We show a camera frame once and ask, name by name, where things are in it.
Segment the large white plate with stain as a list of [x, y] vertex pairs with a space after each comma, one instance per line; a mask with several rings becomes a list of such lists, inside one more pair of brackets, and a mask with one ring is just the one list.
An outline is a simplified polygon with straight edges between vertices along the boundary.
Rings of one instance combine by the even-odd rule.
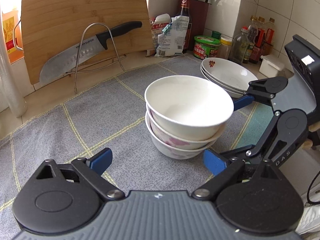
[[203, 70], [202, 67], [200, 67], [200, 71], [201, 71], [201, 73], [202, 73], [202, 75], [204, 76], [205, 79], [207, 79], [208, 81], [213, 82], [214, 84], [216, 84], [219, 87], [221, 87], [222, 89], [224, 89], [232, 98], [240, 98], [241, 96], [243, 96], [245, 94], [245, 92], [240, 92], [238, 90], [227, 88], [224, 85], [222, 85], [221, 83], [218, 83], [217, 81], [214, 81], [212, 78], [210, 78], [208, 76], [208, 74], [205, 73], [205, 71]]

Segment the white fruit-print plate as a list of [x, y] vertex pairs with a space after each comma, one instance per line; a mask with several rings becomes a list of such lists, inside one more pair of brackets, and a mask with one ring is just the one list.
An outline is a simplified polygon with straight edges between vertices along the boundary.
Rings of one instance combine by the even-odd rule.
[[210, 57], [204, 59], [201, 66], [213, 80], [241, 92], [248, 89], [251, 81], [258, 79], [243, 66], [226, 59]]

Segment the white bowl pink flowers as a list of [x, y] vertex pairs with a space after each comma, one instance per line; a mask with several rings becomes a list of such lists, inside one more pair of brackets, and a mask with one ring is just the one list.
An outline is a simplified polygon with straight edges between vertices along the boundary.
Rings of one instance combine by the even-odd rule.
[[212, 146], [216, 140], [210, 142], [208, 145], [203, 146], [200, 149], [196, 150], [183, 150], [180, 148], [175, 148], [170, 145], [167, 145], [166, 143], [162, 142], [160, 139], [158, 139], [155, 134], [153, 133], [150, 122], [146, 120], [146, 126], [148, 128], [148, 131], [151, 135], [151, 140], [154, 144], [154, 146], [159, 150], [162, 154], [166, 155], [167, 157], [173, 158], [173, 159], [190, 159], [193, 158], [200, 153], [202, 153], [205, 149], [207, 149], [209, 146]]

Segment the grey and teal towel mat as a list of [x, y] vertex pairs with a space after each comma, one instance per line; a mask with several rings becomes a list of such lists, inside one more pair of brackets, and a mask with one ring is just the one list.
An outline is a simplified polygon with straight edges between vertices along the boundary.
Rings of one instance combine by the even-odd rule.
[[161, 77], [200, 76], [191, 55], [129, 70], [57, 105], [1, 139], [1, 216], [45, 159], [68, 163], [103, 148], [113, 152], [104, 178], [130, 190], [193, 191], [211, 178], [200, 155], [175, 160], [161, 154], [145, 125], [144, 91]]

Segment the white plastic seasoning box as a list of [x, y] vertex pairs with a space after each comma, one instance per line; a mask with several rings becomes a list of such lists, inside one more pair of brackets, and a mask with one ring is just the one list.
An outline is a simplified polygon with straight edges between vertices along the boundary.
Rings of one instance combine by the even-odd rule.
[[283, 71], [285, 64], [274, 55], [261, 56], [262, 59], [259, 72], [268, 78], [279, 76]]

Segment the glass oil bottle red cap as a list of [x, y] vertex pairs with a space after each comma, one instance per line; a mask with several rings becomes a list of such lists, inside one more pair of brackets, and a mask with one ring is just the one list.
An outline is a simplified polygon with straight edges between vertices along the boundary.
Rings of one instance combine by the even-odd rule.
[[244, 60], [247, 47], [249, 44], [247, 34], [248, 34], [248, 28], [242, 27], [240, 34], [236, 35], [233, 38], [231, 52], [228, 57], [230, 61], [235, 62], [239, 65], [241, 65]]

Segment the red label sauce bottle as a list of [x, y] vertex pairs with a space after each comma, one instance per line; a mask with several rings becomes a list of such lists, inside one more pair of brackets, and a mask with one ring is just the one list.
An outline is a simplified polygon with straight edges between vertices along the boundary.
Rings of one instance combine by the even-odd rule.
[[265, 33], [266, 33], [264, 23], [265, 23], [265, 19], [259, 16], [257, 20], [258, 34], [255, 37], [254, 47], [253, 47], [251, 56], [249, 58], [249, 62], [251, 63], [258, 63], [263, 51], [263, 42], [264, 42]]

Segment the yellow lid spice jar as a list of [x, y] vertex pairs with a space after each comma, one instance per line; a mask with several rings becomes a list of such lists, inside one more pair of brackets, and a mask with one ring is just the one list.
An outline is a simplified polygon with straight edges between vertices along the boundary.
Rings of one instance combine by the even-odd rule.
[[217, 57], [222, 59], [228, 59], [232, 46], [232, 39], [221, 36], [220, 47], [218, 49]]

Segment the green cap small jar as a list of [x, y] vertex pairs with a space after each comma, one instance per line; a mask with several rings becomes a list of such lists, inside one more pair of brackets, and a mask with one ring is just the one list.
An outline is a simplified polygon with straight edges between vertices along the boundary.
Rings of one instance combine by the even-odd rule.
[[212, 38], [215, 38], [217, 40], [220, 40], [221, 38], [221, 33], [218, 31], [212, 31]]

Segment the dark red knife block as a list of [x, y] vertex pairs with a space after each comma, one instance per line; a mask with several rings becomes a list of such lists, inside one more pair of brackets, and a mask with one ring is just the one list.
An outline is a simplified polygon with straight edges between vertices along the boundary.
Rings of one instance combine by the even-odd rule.
[[205, 22], [207, 19], [207, 12], [209, 7], [209, 0], [180, 0], [180, 12], [178, 15], [188, 16], [189, 24], [185, 36], [185, 43], [183, 52], [193, 50], [195, 41], [194, 37], [200, 35], [204, 31]]

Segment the dark soy sauce bottle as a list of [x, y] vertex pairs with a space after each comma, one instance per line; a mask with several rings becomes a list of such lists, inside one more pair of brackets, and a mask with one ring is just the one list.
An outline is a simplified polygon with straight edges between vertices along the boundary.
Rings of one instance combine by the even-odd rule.
[[190, 40], [192, 21], [191, 21], [189, 9], [190, 9], [190, 0], [181, 0], [180, 12], [177, 15], [179, 16], [179, 21], [183, 24], [183, 27], [185, 29], [185, 37], [184, 37], [182, 53], [187, 52], [187, 49], [189, 46], [189, 40]]

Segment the red snack bag with clip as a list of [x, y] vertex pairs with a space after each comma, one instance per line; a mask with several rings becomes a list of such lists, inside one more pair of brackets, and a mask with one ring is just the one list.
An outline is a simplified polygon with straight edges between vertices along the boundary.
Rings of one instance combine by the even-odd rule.
[[171, 23], [171, 17], [169, 14], [161, 14], [150, 20], [153, 48], [146, 51], [146, 57], [155, 55], [158, 47], [158, 35], [162, 33], [162, 30]]

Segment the plastic wrap roll right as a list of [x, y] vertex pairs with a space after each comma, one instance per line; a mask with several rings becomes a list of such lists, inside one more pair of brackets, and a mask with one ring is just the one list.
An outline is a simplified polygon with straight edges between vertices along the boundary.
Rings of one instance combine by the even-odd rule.
[[27, 103], [18, 90], [15, 79], [11, 72], [11, 63], [5, 45], [1, 12], [1, 91], [14, 116], [20, 117], [27, 111]]

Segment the bamboo cutting board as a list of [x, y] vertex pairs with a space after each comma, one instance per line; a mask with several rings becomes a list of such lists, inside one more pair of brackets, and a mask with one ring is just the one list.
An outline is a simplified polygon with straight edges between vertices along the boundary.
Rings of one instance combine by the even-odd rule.
[[22, 43], [31, 84], [39, 82], [51, 57], [80, 42], [90, 24], [113, 28], [130, 21], [140, 21], [142, 27], [108, 41], [108, 50], [89, 63], [153, 47], [146, 0], [22, 0]]

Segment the orange cooking wine jug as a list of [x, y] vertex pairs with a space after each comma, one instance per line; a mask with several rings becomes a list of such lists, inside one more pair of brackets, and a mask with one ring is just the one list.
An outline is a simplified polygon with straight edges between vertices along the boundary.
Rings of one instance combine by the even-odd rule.
[[23, 48], [19, 20], [18, 10], [2, 13], [4, 40], [11, 64], [20, 60], [24, 56], [23, 50], [19, 50], [17, 48]]

